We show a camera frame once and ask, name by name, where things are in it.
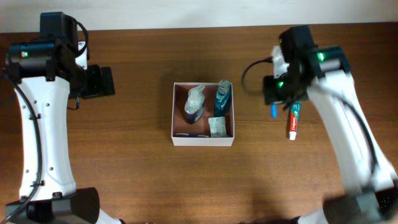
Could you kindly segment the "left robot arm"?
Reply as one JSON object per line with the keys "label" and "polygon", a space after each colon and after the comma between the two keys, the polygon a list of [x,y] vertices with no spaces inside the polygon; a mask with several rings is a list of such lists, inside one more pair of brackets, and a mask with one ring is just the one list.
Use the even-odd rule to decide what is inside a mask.
{"label": "left robot arm", "polygon": [[68,101],[115,94],[109,67],[89,65],[83,25],[62,12],[40,16],[39,38],[12,44],[4,76],[22,118],[24,165],[19,199],[5,223],[117,223],[100,207],[98,191],[79,189],[68,152]]}

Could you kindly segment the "white open cardboard box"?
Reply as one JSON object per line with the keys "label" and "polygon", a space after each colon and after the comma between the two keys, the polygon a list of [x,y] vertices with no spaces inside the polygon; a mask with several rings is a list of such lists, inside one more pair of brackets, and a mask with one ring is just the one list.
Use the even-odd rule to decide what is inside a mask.
{"label": "white open cardboard box", "polygon": [[[214,116],[217,83],[204,84],[205,111],[201,118],[194,124],[188,124],[185,120],[184,106],[188,98],[188,91],[199,85],[199,83],[195,82],[174,83],[171,122],[171,139],[174,146],[232,146],[235,137],[234,86],[231,85],[230,107],[225,114],[228,136],[226,138],[212,138],[208,119]],[[176,133],[204,134],[210,136],[210,138],[173,138]]]}

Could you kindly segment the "green white soap bar box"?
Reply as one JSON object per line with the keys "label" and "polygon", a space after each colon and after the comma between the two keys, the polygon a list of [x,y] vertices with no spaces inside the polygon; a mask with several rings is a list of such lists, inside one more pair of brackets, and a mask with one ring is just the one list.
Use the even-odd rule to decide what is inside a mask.
{"label": "green white soap bar box", "polygon": [[209,118],[210,135],[212,138],[226,138],[226,120],[224,116]]}

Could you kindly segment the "teal mouthwash bottle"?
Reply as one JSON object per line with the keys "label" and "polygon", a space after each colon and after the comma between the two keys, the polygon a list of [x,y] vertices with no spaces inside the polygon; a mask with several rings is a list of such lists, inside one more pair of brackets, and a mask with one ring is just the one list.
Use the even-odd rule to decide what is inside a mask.
{"label": "teal mouthwash bottle", "polygon": [[229,110],[231,96],[231,84],[227,80],[221,80],[218,85],[215,98],[214,116],[221,117]]}

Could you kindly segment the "blue disposable razor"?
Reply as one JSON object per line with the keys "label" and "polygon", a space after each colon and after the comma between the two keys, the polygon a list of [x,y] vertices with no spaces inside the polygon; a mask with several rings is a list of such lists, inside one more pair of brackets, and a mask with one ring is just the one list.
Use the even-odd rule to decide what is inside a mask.
{"label": "blue disposable razor", "polygon": [[272,118],[277,117],[277,105],[271,105],[271,116]]}

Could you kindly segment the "clear hand soap pump bottle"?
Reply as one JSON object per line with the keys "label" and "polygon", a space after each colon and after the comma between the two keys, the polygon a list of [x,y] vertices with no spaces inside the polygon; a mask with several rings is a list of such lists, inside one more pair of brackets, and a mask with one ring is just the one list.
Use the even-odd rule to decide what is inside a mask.
{"label": "clear hand soap pump bottle", "polygon": [[184,112],[188,124],[196,123],[203,115],[205,109],[205,96],[203,90],[205,85],[199,85],[188,92],[188,98],[185,103]]}

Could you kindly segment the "red green toothpaste tube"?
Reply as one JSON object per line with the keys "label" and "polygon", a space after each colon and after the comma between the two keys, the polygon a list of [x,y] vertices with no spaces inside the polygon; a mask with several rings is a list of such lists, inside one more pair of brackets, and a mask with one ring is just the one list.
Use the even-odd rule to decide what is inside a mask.
{"label": "red green toothpaste tube", "polygon": [[296,101],[290,107],[290,128],[289,128],[289,139],[294,141],[297,137],[297,127],[299,121],[301,109],[301,102]]}

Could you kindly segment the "blue white toothbrush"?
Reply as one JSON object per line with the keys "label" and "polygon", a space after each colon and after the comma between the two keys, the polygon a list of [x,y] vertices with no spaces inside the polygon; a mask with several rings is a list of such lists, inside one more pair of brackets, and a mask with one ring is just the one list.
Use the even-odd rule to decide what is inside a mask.
{"label": "blue white toothbrush", "polygon": [[173,135],[173,138],[210,138],[210,136],[204,134],[176,133]]}

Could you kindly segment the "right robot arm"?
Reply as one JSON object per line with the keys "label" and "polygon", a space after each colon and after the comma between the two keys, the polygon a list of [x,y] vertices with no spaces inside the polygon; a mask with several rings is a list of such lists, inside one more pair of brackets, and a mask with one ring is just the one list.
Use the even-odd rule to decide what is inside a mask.
{"label": "right robot arm", "polygon": [[397,173],[366,121],[343,50],[321,48],[308,26],[279,36],[270,62],[274,73],[263,80],[267,105],[310,101],[332,143],[345,194],[328,198],[317,211],[294,223],[381,223],[397,217]]}

